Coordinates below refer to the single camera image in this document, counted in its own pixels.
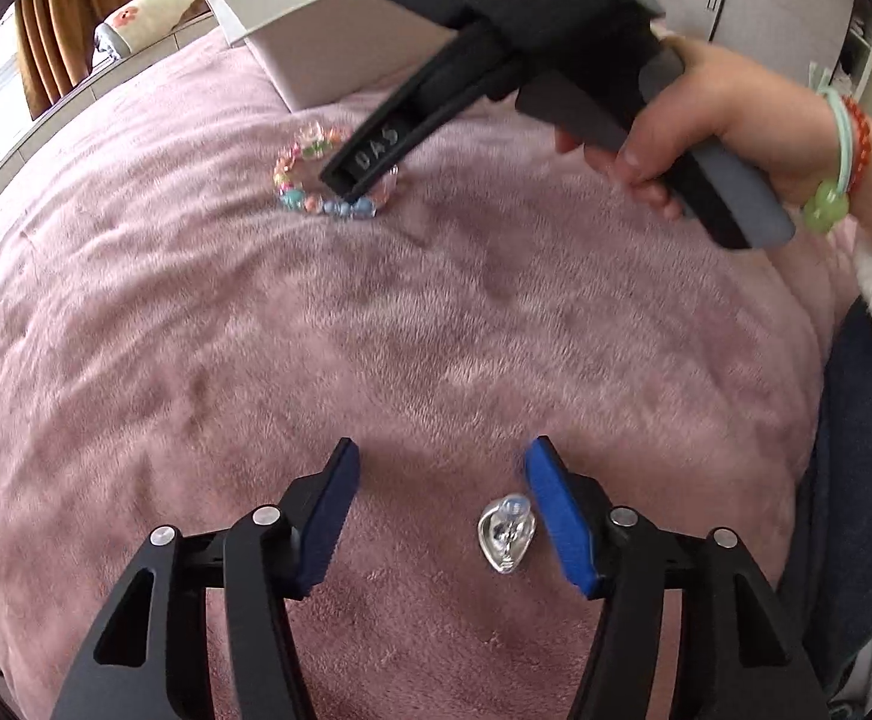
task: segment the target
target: person's right hand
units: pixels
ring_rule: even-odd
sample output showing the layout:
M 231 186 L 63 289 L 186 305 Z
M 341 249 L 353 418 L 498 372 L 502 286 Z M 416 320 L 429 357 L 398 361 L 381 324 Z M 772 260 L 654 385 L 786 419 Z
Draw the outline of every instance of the person's right hand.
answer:
M 720 47 L 666 42 L 682 57 L 684 75 L 636 117 L 618 155 L 587 145 L 589 165 L 666 218 L 679 218 L 682 208 L 654 179 L 711 135 L 765 170 L 786 203 L 802 206 L 824 179 L 836 179 L 839 134 L 824 98 Z M 556 133 L 557 151 L 578 145 Z

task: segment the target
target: silver screw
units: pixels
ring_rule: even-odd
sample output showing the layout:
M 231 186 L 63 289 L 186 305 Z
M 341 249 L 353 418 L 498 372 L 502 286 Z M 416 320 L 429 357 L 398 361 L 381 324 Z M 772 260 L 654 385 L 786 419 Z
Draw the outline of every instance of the silver screw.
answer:
M 632 509 L 620 506 L 617 509 L 612 509 L 610 519 L 620 528 L 631 528 L 636 525 L 636 522 L 639 522 L 639 515 Z
M 168 525 L 163 525 L 161 528 L 156 528 L 152 531 L 149 541 L 157 547 L 164 547 L 166 544 L 173 541 L 175 538 L 175 530 Z
M 282 517 L 282 512 L 274 506 L 260 506 L 252 512 L 252 521 L 256 525 L 272 525 L 279 522 L 279 517 Z
M 719 528 L 712 534 L 712 540 L 723 549 L 732 549 L 739 543 L 739 536 L 736 536 L 729 528 Z

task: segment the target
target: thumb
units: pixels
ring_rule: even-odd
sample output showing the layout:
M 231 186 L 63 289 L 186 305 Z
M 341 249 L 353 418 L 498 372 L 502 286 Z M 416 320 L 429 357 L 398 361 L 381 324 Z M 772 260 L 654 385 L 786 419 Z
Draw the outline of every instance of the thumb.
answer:
M 631 186 L 657 178 L 689 148 L 723 132 L 729 111 L 718 86 L 708 74 L 691 71 L 667 86 L 636 116 L 616 157 L 616 179 Z

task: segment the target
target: pink blanket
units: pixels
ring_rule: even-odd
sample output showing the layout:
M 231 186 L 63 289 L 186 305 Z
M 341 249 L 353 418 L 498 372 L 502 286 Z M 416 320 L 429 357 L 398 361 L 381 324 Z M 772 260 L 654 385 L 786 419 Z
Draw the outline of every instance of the pink blanket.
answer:
M 290 608 L 323 718 L 565 716 L 599 605 L 544 532 L 509 577 L 475 538 L 542 433 L 617 503 L 736 528 L 780 574 L 845 258 L 809 236 L 718 250 L 487 103 L 410 156 L 377 220 L 276 208 L 300 124 L 354 124 L 380 97 L 288 116 L 210 35 L 0 199 L 0 664 L 29 720 L 151 528 L 227 527 L 341 436 L 362 488 L 325 583 Z M 220 621 L 213 605 L 218 646 Z

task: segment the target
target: curtain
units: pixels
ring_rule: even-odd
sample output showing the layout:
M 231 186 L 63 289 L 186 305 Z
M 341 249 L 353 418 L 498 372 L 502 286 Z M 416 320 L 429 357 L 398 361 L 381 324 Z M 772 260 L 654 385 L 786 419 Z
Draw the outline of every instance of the curtain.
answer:
M 18 61 L 36 119 L 89 76 L 94 32 L 130 0 L 16 0 Z

